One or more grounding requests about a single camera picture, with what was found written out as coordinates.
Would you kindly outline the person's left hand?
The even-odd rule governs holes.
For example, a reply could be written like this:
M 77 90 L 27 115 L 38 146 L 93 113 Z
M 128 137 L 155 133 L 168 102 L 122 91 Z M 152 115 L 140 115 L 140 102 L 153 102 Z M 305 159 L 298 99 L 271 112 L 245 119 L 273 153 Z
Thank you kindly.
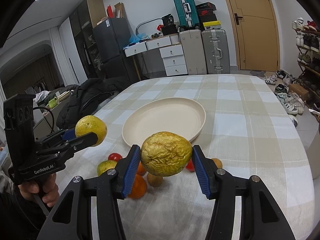
M 24 199 L 33 200 L 35 194 L 44 193 L 42 201 L 48 206 L 53 207 L 59 199 L 59 187 L 56 184 L 56 174 L 50 174 L 46 181 L 39 186 L 36 182 L 25 182 L 18 186 Z

